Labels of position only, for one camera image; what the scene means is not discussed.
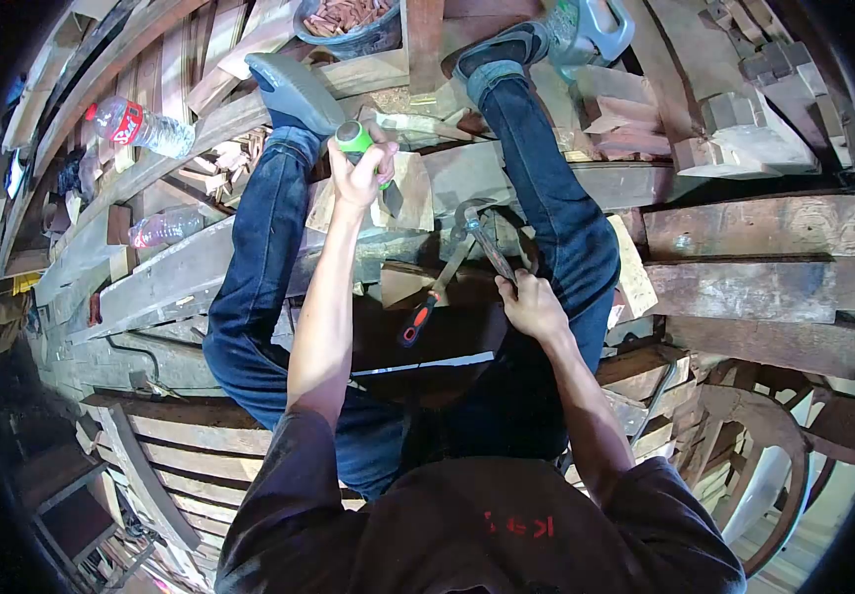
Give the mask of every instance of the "plastic water bottle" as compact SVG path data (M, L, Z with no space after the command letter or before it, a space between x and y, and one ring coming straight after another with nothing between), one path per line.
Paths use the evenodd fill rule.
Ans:
M154 153L173 159L190 156L196 129L172 118L145 111L143 105L123 97L108 97L93 103L84 119L94 121L101 138L118 145L147 147Z
M133 247L152 247L159 244L179 244L206 225L206 220L195 206L168 208L161 213L138 220L130 228Z

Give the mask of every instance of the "person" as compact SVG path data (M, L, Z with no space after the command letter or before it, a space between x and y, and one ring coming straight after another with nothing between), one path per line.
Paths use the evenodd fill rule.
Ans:
M270 344L305 177L337 103L284 58L247 57L274 129L239 205L203 349L226 393L274 434L227 532L217 592L744 591L741 564L668 461L635 466L594 377L617 242L524 78L547 49L543 27L523 23L457 61L536 230L540 278L517 271L516 289L497 278L512 327L426 432L405 430L403 406L347 387L355 244L397 150L376 126L356 165L327 143L336 198L325 245L291 357ZM553 462L567 445L589 496ZM360 511L343 509L339 479L367 501Z

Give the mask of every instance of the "hand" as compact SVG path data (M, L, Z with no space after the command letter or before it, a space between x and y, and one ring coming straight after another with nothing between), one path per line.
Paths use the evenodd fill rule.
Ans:
M331 181L335 184L335 202L360 209L371 206L381 184L394 177L394 154L398 152L398 144L388 142L381 127L374 122L364 122L362 125L375 143L364 151L357 165L351 164L334 137L328 139L328 160L331 162Z
M537 279L523 269L517 270L518 296L509 280L497 276L496 282L503 297L503 310L517 330L540 344L569 332L569 317L562 311L548 280Z

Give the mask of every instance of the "water bottle label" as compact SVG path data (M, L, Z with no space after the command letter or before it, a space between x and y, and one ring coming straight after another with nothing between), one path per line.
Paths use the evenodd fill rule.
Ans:
M143 107L140 103L127 101L127 108L124 110L123 120L116 131L113 132L111 140L118 145L129 145L136 138L137 130L143 124Z

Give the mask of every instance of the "black bucket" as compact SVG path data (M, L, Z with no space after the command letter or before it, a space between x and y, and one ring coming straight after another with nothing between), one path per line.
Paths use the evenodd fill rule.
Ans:
M335 37L317 37L305 28L302 20L315 14L318 4L319 0L302 0L295 10L292 23L295 35L307 44L325 46L339 60L397 50L401 46L401 0L394 0L394 6L373 23Z

